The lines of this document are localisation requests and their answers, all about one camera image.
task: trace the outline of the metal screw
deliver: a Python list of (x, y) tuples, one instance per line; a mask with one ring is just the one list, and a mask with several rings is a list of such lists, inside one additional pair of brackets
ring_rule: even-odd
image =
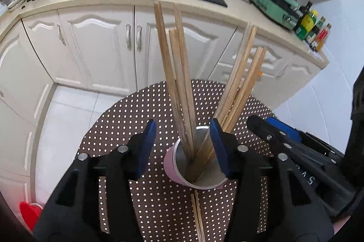
[(248, 150), (249, 150), (249, 148), (246, 145), (244, 145), (244, 144), (241, 144), (241, 145), (238, 146), (238, 151), (239, 152), (245, 153)]
[(285, 161), (285, 160), (288, 159), (288, 156), (285, 153), (280, 153), (278, 155), (278, 159), (281, 160), (281, 161)]
[(118, 152), (120, 153), (125, 153), (128, 151), (128, 146), (126, 146), (125, 144), (121, 145), (120, 147), (118, 147)]
[(86, 160), (88, 158), (88, 154), (86, 153), (79, 154), (77, 158), (81, 161)]

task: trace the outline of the polka dot tablecloth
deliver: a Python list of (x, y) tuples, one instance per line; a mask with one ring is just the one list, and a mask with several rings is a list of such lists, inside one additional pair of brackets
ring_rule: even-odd
[[(192, 81), (198, 126), (209, 124), (224, 87), (225, 85), (218, 82)], [(268, 155), (268, 144), (247, 130), (246, 120), (252, 114), (262, 118), (273, 115), (265, 105), (250, 96), (233, 133), (240, 143), (253, 147), (258, 153)], [(105, 111), (83, 138), (77, 154), (86, 152), (91, 157), (108, 154), (119, 145), (127, 144), (133, 134), (142, 132), (149, 119), (154, 119), (157, 123), (154, 148), (144, 175), (138, 181), (130, 181), (130, 192), (142, 236), (145, 242), (197, 241), (190, 198), (193, 191), (172, 182), (163, 170), (164, 155), (178, 139), (165, 82), (136, 92)], [(105, 178), (100, 178), (101, 228), (104, 232), (109, 232), (106, 185)], [(228, 181), (223, 189), (198, 192), (206, 241), (223, 241), (234, 203), (236, 185), (236, 181)], [(266, 180), (262, 178), (260, 232), (265, 230), (266, 202)]]

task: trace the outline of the pink cup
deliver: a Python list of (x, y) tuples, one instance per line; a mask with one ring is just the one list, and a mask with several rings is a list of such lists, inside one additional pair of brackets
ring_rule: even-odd
[[(197, 142), (202, 143), (208, 129), (208, 126), (199, 126), (196, 128)], [(163, 167), (167, 176), (176, 183), (194, 189), (219, 189), (220, 186), (222, 188), (227, 178), (221, 172), (216, 158), (206, 166), (204, 173), (194, 183), (188, 182), (183, 177), (186, 172), (186, 156), (180, 142), (181, 140), (178, 139), (164, 156)]]

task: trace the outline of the red plastic object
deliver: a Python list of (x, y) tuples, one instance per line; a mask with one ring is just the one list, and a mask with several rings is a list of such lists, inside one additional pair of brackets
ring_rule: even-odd
[(42, 212), (42, 208), (36, 203), (28, 204), (27, 202), (20, 202), (19, 209), (25, 223), (33, 231)]

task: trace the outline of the bottle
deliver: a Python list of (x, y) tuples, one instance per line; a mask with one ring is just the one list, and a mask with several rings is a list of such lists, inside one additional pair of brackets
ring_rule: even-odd
[(308, 32), (310, 32), (316, 23), (316, 17), (318, 13), (316, 10), (312, 10), (301, 21), (300, 27), (296, 30), (298, 38), (302, 41), (305, 39)]
[(316, 52), (320, 51), (325, 44), (327, 38), (329, 37), (331, 29), (331, 24), (328, 23), (327, 26), (321, 30), (317, 35), (316, 39), (310, 44), (310, 48)]
[(316, 25), (313, 27), (313, 29), (305, 37), (305, 41), (308, 44), (311, 44), (315, 40), (316, 36), (320, 32), (320, 29), (324, 25), (325, 21), (326, 21), (326, 18), (322, 16), (321, 19), (318, 21), (318, 23), (316, 23)]
[(307, 2), (306, 6), (301, 6), (300, 7), (299, 10), (302, 13), (302, 16), (300, 17), (300, 19), (297, 21), (297, 24), (293, 28), (294, 32), (300, 27), (300, 24), (301, 24), (303, 18), (310, 12), (311, 7), (312, 7), (312, 3), (310, 1)]

